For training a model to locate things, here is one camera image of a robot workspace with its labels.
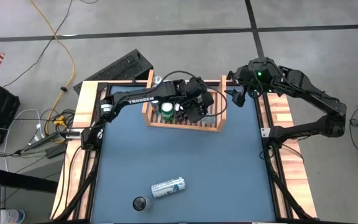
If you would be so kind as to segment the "green Sprite can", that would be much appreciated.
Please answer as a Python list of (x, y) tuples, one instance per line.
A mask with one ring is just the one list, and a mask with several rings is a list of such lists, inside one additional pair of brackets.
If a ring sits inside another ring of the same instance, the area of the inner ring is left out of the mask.
[(173, 121), (173, 105), (169, 102), (161, 104), (161, 116), (166, 122), (171, 123)]

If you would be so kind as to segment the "white blue container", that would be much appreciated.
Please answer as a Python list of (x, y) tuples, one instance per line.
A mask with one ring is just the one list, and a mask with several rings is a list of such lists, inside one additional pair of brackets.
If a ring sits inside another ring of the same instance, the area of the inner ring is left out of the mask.
[(25, 219), (25, 212), (17, 209), (2, 209), (0, 211), (0, 224), (21, 224)]

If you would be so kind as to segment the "black power strip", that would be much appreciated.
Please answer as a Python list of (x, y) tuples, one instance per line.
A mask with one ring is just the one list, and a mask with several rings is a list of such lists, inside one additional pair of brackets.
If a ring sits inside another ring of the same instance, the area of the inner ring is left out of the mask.
[(18, 150), (18, 153), (19, 155), (23, 154), (24, 152), (30, 150), (30, 149), (33, 149), (35, 147), (39, 147), (45, 143), (48, 143), (48, 142), (52, 142), (57, 136), (59, 136), (58, 133), (52, 133), (44, 138), (42, 138), (41, 140), (38, 140), (34, 143), (30, 143), (28, 146), (26, 146), (25, 148), (23, 149), (20, 149)]

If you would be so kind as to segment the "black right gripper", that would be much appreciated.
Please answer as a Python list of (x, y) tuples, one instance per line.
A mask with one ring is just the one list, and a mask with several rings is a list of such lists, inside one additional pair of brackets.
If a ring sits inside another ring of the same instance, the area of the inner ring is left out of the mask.
[(278, 88), (280, 69), (271, 58), (257, 58), (239, 67), (233, 74), (233, 82), (244, 89), (241, 91), (225, 90), (225, 93), (232, 96), (232, 102), (235, 105), (243, 107), (246, 100), (245, 91), (247, 93), (280, 93)]

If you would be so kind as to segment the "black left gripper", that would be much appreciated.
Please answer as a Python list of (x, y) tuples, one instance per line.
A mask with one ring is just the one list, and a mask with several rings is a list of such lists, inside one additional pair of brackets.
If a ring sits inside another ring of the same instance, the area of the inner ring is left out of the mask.
[[(187, 108), (190, 105), (190, 122), (197, 123), (209, 115), (208, 107), (214, 103), (212, 94), (208, 91), (201, 78), (190, 78), (184, 85), (185, 96), (179, 100), (179, 104)], [(175, 108), (175, 121), (182, 122), (187, 119), (186, 113), (179, 107)]]

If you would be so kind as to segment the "black floor beam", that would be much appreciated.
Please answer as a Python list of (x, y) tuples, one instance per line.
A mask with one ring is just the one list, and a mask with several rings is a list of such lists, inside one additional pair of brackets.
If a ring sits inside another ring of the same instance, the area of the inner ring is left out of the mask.
[(58, 182), (0, 170), (0, 184), (4, 187), (55, 193)]

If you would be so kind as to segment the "wooden slatted shelf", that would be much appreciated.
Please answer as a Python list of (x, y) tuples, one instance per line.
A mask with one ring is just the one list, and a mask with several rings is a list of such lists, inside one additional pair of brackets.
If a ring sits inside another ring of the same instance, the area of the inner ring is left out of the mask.
[[(211, 114), (217, 114), (225, 108), (227, 102), (225, 101), (223, 96), (220, 95), (217, 91), (209, 90), (209, 92), (212, 94), (214, 104), (208, 108), (208, 112)], [(154, 113), (152, 111), (150, 103), (144, 103), (142, 105), (142, 116), (146, 125), (150, 127), (220, 132), (226, 123), (227, 111), (225, 110), (224, 112), (216, 116), (216, 124), (214, 126), (204, 124), (202, 120), (198, 121), (197, 123), (191, 123), (188, 120), (176, 122), (175, 119), (171, 123), (166, 122), (162, 119), (162, 116), (160, 114)]]

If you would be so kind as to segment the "black power adapter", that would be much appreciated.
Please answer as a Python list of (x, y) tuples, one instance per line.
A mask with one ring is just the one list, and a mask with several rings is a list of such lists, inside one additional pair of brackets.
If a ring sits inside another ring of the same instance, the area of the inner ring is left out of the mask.
[(45, 151), (45, 155), (48, 159), (64, 154), (67, 149), (66, 144), (59, 144), (57, 146), (51, 147)]

